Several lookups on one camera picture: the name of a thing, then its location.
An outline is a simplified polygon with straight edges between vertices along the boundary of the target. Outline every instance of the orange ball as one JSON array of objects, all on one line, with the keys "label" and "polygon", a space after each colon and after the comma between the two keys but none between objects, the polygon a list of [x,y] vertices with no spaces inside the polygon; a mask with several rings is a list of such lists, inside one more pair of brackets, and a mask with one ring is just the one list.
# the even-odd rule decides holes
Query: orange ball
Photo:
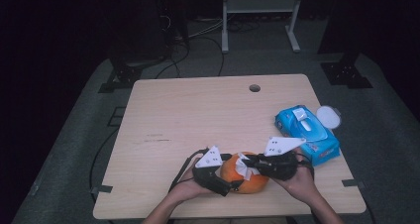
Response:
[{"label": "orange ball", "polygon": [[[255,155],[250,152],[242,152],[243,155]],[[244,182],[239,186],[238,190],[234,190],[238,193],[250,194],[262,191],[265,185],[268,183],[269,178],[261,174],[251,174],[250,180],[245,180],[244,177],[238,174],[235,170],[236,161],[239,158],[238,154],[232,155],[230,159],[223,162],[220,168],[220,177],[224,180],[231,182],[235,180],[243,180]]]}]

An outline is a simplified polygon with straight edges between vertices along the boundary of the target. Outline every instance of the gray carpet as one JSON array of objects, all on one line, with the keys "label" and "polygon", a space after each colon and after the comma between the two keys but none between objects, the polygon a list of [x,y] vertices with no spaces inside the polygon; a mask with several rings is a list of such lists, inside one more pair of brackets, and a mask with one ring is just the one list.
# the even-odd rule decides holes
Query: gray carpet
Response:
[{"label": "gray carpet", "polygon": [[[222,76],[304,73],[309,77],[322,105],[336,107],[342,113],[342,125],[335,134],[342,151],[377,223],[416,223],[420,220],[420,126],[387,83],[380,68],[361,55],[356,67],[373,88],[349,89],[330,85],[320,63],[336,61],[341,55],[317,55],[327,21],[296,23],[295,34],[301,52],[295,54],[284,32],[286,22],[261,23],[257,30],[229,36],[230,52],[224,55]],[[189,32],[208,27],[190,23]],[[204,35],[220,43],[220,31]],[[217,76],[222,64],[218,46],[208,39],[194,39],[186,59],[179,62],[181,77]],[[183,47],[175,47],[173,59],[181,59]],[[165,61],[146,68],[142,79],[153,79],[171,64]],[[14,223],[104,223],[92,216],[93,186],[101,183],[112,147],[116,127],[108,122],[117,107],[126,106],[130,89],[98,93],[111,73],[109,60],[98,65],[83,89],[40,172],[40,186],[28,195]],[[177,77],[174,66],[159,78]],[[115,118],[112,124],[118,124]],[[366,211],[342,215],[346,223],[372,223]],[[298,223],[314,223],[309,216],[295,217]],[[140,220],[116,220],[114,223],[140,223]]]}]

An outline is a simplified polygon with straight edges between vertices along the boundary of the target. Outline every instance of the blue package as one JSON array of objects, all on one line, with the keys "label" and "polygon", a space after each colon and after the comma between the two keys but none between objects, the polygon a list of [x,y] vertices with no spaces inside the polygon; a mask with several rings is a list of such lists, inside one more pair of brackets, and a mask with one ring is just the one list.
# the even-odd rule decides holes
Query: blue package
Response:
[{"label": "blue package", "polygon": [[300,148],[314,167],[340,155],[338,139],[304,105],[280,111],[274,124],[284,137],[306,139]]}]

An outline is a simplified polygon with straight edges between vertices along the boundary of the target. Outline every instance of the wet wipes package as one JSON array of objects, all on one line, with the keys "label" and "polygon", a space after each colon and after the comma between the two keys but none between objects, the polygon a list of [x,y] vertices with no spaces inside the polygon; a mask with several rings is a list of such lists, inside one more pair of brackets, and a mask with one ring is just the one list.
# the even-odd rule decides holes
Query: wet wipes package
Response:
[{"label": "wet wipes package", "polygon": [[274,124],[284,137],[306,139],[300,148],[315,167],[340,155],[340,142],[330,131],[340,123],[339,113],[331,107],[320,107],[315,116],[306,106],[297,105],[281,110]]}]

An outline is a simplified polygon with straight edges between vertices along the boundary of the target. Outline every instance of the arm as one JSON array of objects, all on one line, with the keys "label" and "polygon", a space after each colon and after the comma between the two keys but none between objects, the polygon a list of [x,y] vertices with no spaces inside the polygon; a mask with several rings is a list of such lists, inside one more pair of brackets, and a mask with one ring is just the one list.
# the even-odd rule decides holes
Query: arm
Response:
[{"label": "arm", "polygon": [[343,220],[321,195],[307,167],[298,167],[296,175],[286,181],[273,179],[291,196],[306,203],[323,224],[343,224]]},{"label": "arm", "polygon": [[143,221],[143,224],[164,224],[173,210],[182,202],[204,193],[213,193],[200,186],[193,179],[192,166],[185,172],[180,182],[167,194],[157,207]]}]

